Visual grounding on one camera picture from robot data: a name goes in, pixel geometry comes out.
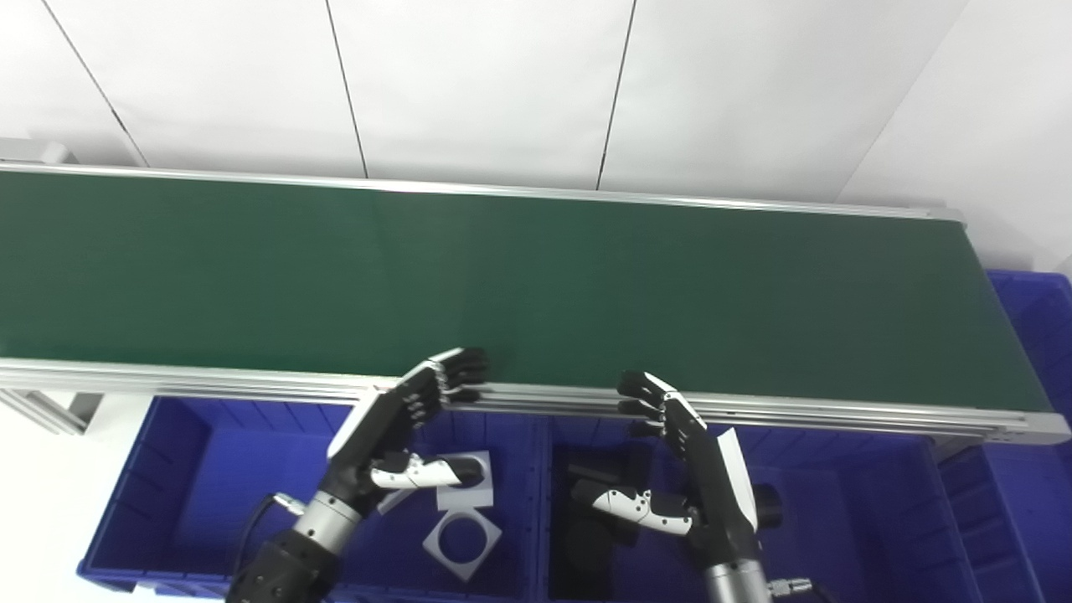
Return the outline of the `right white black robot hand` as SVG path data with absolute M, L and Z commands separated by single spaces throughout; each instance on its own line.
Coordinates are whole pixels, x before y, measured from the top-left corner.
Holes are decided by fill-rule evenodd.
M 731 476 L 723 441 L 709 432 L 708 421 L 693 402 L 670 383 L 640 370 L 625 370 L 617 393 L 619 412 L 638 417 L 629 435 L 654 436 L 665 443 L 685 466 L 693 497 L 612 487 L 582 477 L 571 489 L 575 503 L 685 538 L 704 568 L 758 560 L 750 481 Z

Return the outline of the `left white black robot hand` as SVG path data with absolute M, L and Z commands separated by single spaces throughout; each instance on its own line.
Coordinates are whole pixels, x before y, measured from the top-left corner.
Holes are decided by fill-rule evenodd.
M 479 461 L 421 457 L 410 443 L 444 409 L 478 401 L 475 387 L 485 383 L 487 368 L 482 348 L 451 348 L 417 363 L 364 415 L 344 421 L 317 490 L 367 516 L 390 490 L 478 484 L 485 477 Z

